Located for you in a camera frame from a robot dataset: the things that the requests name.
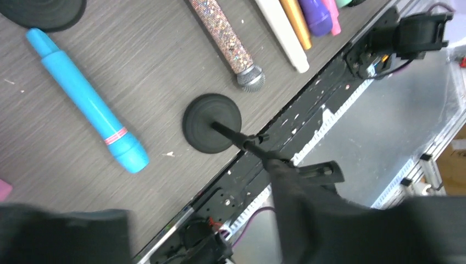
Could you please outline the purple microphone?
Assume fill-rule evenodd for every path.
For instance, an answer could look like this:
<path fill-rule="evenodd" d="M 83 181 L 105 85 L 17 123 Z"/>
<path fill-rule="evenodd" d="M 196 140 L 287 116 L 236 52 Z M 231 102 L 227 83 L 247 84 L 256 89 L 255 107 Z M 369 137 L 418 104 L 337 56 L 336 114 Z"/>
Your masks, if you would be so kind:
<path fill-rule="evenodd" d="M 321 0 L 299 0 L 307 26 L 312 35 L 321 37 L 333 27 L 329 10 Z"/>

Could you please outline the pink microphone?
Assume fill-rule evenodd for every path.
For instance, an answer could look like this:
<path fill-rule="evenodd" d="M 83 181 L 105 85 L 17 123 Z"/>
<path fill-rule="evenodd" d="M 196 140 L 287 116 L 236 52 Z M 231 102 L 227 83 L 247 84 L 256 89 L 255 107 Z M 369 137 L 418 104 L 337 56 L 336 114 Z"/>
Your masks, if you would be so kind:
<path fill-rule="evenodd" d="M 336 36 L 341 33 L 341 26 L 339 23 L 339 10 L 336 5 L 335 0 L 323 0 L 323 3 L 327 7 L 331 20 L 332 20 L 332 29 L 331 33 L 333 36 Z"/>

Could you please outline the glitter microphone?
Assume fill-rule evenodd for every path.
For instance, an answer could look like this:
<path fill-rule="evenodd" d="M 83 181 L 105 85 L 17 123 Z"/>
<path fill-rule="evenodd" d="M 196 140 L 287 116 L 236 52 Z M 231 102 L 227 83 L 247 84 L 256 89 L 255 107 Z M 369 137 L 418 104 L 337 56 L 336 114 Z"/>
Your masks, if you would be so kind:
<path fill-rule="evenodd" d="M 263 70 L 255 64 L 219 3 L 215 0 L 189 3 L 235 73 L 239 87 L 245 92 L 258 92 L 265 83 Z"/>

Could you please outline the white microphone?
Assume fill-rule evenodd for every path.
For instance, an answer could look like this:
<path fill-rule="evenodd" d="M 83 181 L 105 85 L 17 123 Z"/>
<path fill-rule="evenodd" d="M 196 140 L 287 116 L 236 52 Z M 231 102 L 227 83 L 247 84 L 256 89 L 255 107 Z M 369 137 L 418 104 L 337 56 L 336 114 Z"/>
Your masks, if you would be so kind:
<path fill-rule="evenodd" d="M 281 48 L 291 65 L 299 72 L 305 73 L 310 66 L 285 11 L 278 0 L 255 0 L 257 6 L 272 29 Z"/>

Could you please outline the gold microphone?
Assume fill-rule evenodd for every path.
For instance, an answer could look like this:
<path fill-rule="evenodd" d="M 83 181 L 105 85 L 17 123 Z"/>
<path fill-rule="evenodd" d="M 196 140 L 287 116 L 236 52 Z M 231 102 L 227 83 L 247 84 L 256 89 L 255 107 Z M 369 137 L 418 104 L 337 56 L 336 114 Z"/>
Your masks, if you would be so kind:
<path fill-rule="evenodd" d="M 305 51 L 311 49 L 311 35 L 298 0 L 280 0 L 280 4 L 302 48 Z"/>

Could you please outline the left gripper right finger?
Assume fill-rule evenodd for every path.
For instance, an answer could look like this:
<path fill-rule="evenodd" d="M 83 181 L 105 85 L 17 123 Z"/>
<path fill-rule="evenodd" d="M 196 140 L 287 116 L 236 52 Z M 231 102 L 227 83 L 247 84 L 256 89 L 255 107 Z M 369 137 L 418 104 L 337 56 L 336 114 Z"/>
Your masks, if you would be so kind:
<path fill-rule="evenodd" d="M 415 196 L 385 210 L 267 163 L 284 263 L 465 263 L 465 197 Z"/>

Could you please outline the black mic stand front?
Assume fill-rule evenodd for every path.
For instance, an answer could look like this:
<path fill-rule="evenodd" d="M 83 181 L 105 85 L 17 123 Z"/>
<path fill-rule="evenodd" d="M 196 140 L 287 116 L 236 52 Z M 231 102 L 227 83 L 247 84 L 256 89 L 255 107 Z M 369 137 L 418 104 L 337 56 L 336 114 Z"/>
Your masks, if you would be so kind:
<path fill-rule="evenodd" d="M 337 162 L 297 167 L 281 153 L 261 148 L 261 144 L 269 138 L 267 134 L 246 135 L 241 129 L 242 116 L 238 106 L 229 97 L 218 93 L 196 97 L 186 107 L 182 118 L 185 140 L 201 153 L 217 154 L 235 146 L 259 158 L 268 172 L 272 171 L 271 162 L 277 162 L 285 166 L 287 171 L 314 185 L 344 182 L 343 172 Z"/>

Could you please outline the black mic stand round base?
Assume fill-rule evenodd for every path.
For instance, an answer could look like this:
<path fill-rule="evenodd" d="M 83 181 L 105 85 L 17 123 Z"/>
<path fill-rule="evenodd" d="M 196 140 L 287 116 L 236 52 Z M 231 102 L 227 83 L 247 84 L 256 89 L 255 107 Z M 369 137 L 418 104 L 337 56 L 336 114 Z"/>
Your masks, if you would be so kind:
<path fill-rule="evenodd" d="M 3 0 L 1 15 L 23 28 L 58 32 L 74 26 L 86 6 L 86 0 Z"/>

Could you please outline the blue toy microphone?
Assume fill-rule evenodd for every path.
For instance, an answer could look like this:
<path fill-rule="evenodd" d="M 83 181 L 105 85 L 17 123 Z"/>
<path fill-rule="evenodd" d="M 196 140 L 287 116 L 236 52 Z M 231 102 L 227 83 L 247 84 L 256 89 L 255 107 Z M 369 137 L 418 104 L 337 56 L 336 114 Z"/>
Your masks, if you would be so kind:
<path fill-rule="evenodd" d="M 130 173 L 149 164 L 140 141 L 121 124 L 69 56 L 47 34 L 32 28 L 25 34 L 41 63 L 103 139 L 109 152 Z"/>

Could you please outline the teal microphone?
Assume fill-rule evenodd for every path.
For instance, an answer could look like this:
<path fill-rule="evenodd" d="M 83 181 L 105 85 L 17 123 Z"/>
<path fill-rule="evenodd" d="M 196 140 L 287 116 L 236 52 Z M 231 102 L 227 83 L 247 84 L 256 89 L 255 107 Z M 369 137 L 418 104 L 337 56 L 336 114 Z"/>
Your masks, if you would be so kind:
<path fill-rule="evenodd" d="M 349 5 L 352 2 L 352 0 L 335 0 L 336 6 L 338 8 L 343 8 L 347 5 Z"/>

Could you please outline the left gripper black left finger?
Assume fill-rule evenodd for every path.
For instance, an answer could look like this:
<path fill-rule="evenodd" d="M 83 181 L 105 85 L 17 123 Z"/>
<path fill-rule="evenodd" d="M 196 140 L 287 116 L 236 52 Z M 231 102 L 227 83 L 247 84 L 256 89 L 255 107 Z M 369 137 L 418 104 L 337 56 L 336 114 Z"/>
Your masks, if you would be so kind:
<path fill-rule="evenodd" d="M 127 210 L 1 204 L 1 263 L 132 263 Z"/>

